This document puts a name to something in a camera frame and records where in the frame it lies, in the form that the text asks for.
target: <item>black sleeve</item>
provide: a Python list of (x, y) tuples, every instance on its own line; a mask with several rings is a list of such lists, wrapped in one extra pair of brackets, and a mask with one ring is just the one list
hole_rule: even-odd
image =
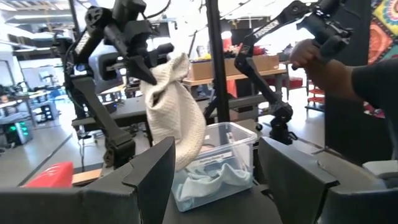
[(352, 74), (355, 93), (373, 107), (382, 107), (383, 101), (398, 89), (398, 59), (356, 67)]

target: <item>plastic container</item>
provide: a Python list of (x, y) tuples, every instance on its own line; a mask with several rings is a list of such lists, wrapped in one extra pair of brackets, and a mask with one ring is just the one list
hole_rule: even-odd
[(257, 134), (235, 123), (207, 126), (198, 157), (174, 174), (172, 192), (181, 212), (252, 187)]

